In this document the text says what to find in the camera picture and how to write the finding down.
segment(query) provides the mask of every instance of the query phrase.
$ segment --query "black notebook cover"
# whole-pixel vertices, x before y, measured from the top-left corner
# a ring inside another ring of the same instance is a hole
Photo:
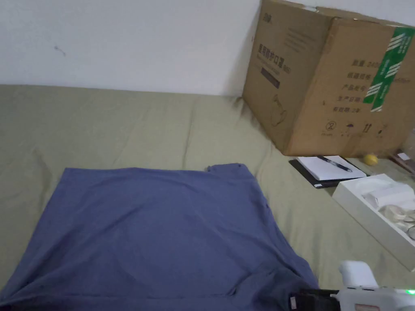
[[[332,180],[317,180],[314,178],[313,175],[311,175],[307,169],[296,159],[294,160],[289,160],[288,161],[297,171],[300,172],[301,175],[304,176],[305,179],[307,179],[309,181],[310,184],[312,184],[315,188],[329,188],[329,187],[337,187],[337,185],[339,184],[339,182],[344,181],[344,180],[351,180],[351,179],[356,179],[356,178],[347,178],[347,179],[332,179]]]

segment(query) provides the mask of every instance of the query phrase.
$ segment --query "blue t-shirt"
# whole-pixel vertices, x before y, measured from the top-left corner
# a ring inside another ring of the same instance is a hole
[[[246,166],[66,169],[0,308],[288,310],[318,288]]]

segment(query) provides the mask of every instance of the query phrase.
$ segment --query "cardboard box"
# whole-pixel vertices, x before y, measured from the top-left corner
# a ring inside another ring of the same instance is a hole
[[[414,29],[263,0],[243,98],[285,155],[393,151],[415,123]]]
[[[333,199],[337,201],[359,224],[382,244],[401,264],[415,271],[415,241],[397,228],[364,198],[363,192],[396,184],[385,174],[346,180],[337,186]]]

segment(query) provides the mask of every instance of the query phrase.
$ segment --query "bed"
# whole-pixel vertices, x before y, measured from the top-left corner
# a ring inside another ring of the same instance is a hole
[[[0,86],[0,288],[17,266],[66,167],[204,170],[244,163],[281,231],[321,288],[342,286],[342,260],[362,260],[378,283],[415,275],[275,149],[241,98],[45,86]],[[408,182],[381,160],[367,173]]]

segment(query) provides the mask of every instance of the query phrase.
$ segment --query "black pen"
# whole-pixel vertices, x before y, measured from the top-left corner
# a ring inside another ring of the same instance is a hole
[[[319,159],[321,159],[323,161],[326,161],[327,163],[330,163],[331,165],[337,166],[338,168],[341,168],[342,170],[346,170],[348,172],[351,172],[352,171],[351,169],[345,167],[344,165],[341,165],[341,164],[339,164],[337,162],[331,161],[331,160],[329,160],[329,159],[327,159],[325,157],[322,157],[320,155],[318,155],[317,158],[319,158]]]

